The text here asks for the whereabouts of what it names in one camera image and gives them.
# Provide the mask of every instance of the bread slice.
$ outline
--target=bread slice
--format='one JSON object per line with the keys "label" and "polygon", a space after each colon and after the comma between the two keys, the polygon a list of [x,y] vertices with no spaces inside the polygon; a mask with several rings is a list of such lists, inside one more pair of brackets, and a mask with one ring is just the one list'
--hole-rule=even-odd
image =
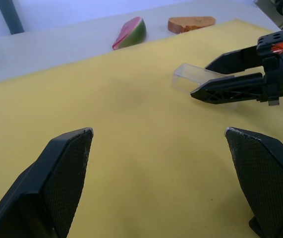
{"label": "bread slice", "polygon": [[179,34],[199,28],[215,25],[215,18],[211,16],[171,17],[168,22],[169,31]]}

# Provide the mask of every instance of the clear plastic container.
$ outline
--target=clear plastic container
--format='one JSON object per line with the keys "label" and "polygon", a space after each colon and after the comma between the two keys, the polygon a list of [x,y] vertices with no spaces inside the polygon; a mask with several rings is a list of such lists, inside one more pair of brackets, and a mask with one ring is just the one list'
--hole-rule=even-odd
{"label": "clear plastic container", "polygon": [[[190,94],[208,80],[222,77],[226,77],[226,75],[183,63],[173,73],[172,86],[180,92]],[[235,110],[237,105],[238,103],[220,104],[230,110]]]}

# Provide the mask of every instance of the pink watermelon flesh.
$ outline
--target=pink watermelon flesh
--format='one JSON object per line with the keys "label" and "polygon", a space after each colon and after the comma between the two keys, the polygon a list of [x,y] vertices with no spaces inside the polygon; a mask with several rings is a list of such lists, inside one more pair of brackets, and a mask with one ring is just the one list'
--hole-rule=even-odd
{"label": "pink watermelon flesh", "polygon": [[117,37],[115,43],[113,44],[113,49],[118,49],[118,45],[124,40],[141,22],[142,18],[140,16],[131,19],[130,21],[126,22],[121,31],[119,36]]}

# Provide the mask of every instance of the watermelon slice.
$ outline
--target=watermelon slice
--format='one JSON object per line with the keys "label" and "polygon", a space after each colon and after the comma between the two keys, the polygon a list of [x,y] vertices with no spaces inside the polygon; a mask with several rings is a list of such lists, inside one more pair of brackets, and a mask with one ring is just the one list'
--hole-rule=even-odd
{"label": "watermelon slice", "polygon": [[146,24],[144,20],[139,16],[135,17],[123,25],[119,36],[113,44],[113,49],[118,50],[137,45],[145,40],[146,34]]}

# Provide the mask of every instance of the yellow surface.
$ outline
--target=yellow surface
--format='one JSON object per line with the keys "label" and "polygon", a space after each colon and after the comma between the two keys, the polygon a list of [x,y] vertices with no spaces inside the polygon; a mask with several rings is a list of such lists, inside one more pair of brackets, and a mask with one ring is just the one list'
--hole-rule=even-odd
{"label": "yellow surface", "polygon": [[233,21],[0,83],[0,199],[51,138],[91,126],[69,238],[255,238],[224,130],[283,141],[283,98],[230,111],[171,80],[267,33]]}

